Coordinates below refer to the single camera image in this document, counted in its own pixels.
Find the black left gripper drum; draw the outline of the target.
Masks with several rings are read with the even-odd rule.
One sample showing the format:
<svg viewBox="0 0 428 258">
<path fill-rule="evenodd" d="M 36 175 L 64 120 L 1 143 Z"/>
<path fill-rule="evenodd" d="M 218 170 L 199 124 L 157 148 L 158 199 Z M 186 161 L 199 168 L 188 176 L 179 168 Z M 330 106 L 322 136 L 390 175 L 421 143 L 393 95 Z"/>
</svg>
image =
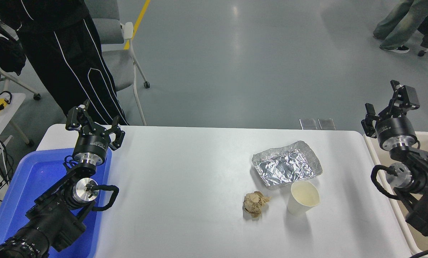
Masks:
<svg viewBox="0 0 428 258">
<path fill-rule="evenodd" d="M 107 135 L 78 134 L 78 139 L 73 151 L 73 158 L 76 161 L 83 160 L 84 155 L 94 155 L 99 160 L 106 160 L 106 152 L 111 139 Z"/>
</svg>

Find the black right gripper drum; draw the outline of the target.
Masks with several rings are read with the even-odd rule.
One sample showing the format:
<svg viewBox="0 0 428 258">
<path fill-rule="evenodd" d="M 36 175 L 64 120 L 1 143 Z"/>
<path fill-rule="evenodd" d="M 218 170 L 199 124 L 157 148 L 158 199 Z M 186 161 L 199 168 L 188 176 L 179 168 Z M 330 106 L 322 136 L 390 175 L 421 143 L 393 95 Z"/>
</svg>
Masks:
<svg viewBox="0 0 428 258">
<path fill-rule="evenodd" d="M 380 144 L 396 137 L 405 137 L 412 144 L 417 141 L 415 130 L 406 116 L 376 122 L 376 137 Z"/>
</svg>

